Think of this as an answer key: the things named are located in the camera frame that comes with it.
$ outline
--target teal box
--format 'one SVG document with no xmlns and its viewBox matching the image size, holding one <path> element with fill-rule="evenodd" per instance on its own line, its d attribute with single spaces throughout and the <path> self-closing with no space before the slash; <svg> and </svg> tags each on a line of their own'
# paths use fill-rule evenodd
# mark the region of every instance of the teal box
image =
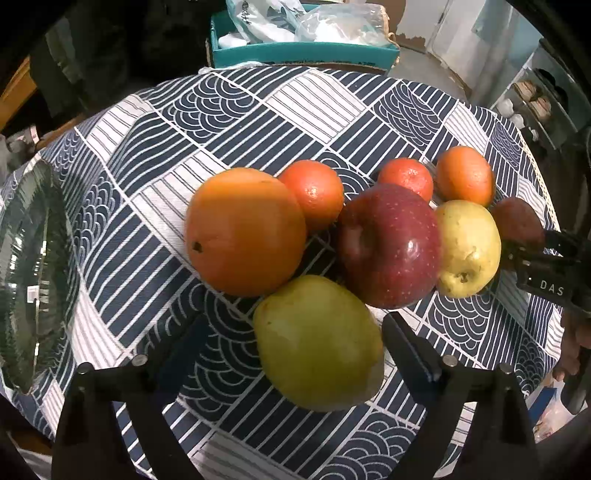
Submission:
<svg viewBox="0 0 591 480">
<path fill-rule="evenodd" d="M 317 6 L 303 5 L 306 11 Z M 236 31 L 228 11 L 212 15 L 211 29 L 212 66 L 215 68 L 230 67 L 243 61 L 255 60 L 267 64 L 344 63 L 388 71 L 395 64 L 400 53 L 400 49 L 395 44 L 388 47 L 371 47 L 331 42 L 257 43 L 222 50 L 217 39 Z"/>
</svg>

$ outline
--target yellow apple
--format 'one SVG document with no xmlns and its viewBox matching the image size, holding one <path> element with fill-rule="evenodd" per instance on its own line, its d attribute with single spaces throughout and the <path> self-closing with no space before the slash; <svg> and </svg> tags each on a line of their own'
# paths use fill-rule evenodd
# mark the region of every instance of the yellow apple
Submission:
<svg viewBox="0 0 591 480">
<path fill-rule="evenodd" d="M 441 233 L 441 271 L 437 289 L 463 299 L 481 291 L 495 276 L 501 259 L 501 237 L 483 206 L 452 200 L 436 210 Z"/>
<path fill-rule="evenodd" d="M 254 314 L 262 368 L 299 407 L 346 410 L 373 397 L 384 378 L 384 345 L 365 304 L 328 278 L 304 275 Z"/>
</svg>

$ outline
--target patterned tablecloth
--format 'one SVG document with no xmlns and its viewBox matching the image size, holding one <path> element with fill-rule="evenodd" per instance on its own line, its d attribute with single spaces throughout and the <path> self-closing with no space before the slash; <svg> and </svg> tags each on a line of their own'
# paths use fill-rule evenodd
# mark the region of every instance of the patterned tablecloth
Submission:
<svg viewBox="0 0 591 480">
<path fill-rule="evenodd" d="M 350 199 L 374 183 L 389 159 L 412 157 L 432 168 L 440 152 L 458 144 L 490 162 L 495 201 L 518 196 L 546 228 L 558 228 L 535 161 L 513 124 L 421 83 L 258 67 L 212 71 L 130 95 L 40 152 L 61 181 L 71 226 L 73 319 L 59 366 L 32 395 L 2 384 L 0 391 L 52 436 L 75 365 L 119 365 L 138 345 L 158 342 L 172 322 L 205 309 L 211 327 L 206 352 L 164 415 L 206 478 L 387 476 L 425 416 L 391 358 L 371 401 L 332 413 L 294 407 L 261 371 L 250 321 L 260 299 L 204 286 L 187 260 L 183 216 L 193 192 L 227 168 L 276 175 L 295 160 L 313 158 L 338 172 Z M 5 183 L 0 212 L 22 173 Z M 334 269 L 328 235 L 309 239 L 300 274 Z M 378 321 L 385 314 L 373 311 Z M 518 291 L 507 273 L 485 294 L 464 300 L 430 294 L 402 313 L 440 353 L 482 368 L 514 365 L 524 394 L 559 356 L 560 309 Z M 151 475 L 125 406 L 117 408 L 134 464 Z M 444 465 L 457 458 L 472 414 L 467 404 Z"/>
</svg>

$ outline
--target dark green glass dish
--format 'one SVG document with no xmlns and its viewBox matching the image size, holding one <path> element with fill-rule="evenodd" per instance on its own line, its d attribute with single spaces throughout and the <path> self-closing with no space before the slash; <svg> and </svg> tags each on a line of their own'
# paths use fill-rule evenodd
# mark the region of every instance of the dark green glass dish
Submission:
<svg viewBox="0 0 591 480">
<path fill-rule="evenodd" d="M 59 361 L 67 242 L 53 171 L 43 160 L 31 163 L 0 213 L 0 365 L 7 387 L 23 393 Z"/>
</svg>

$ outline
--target hand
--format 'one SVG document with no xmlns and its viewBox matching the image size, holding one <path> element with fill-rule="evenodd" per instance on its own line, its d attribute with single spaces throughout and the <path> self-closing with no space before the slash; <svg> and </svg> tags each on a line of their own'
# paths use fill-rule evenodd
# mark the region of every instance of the hand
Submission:
<svg viewBox="0 0 591 480">
<path fill-rule="evenodd" d="M 560 344 L 560 360 L 554 367 L 553 377 L 562 382 L 566 374 L 576 375 L 580 368 L 579 349 L 591 349 L 591 319 L 564 309 L 560 324 L 564 327 Z"/>
</svg>

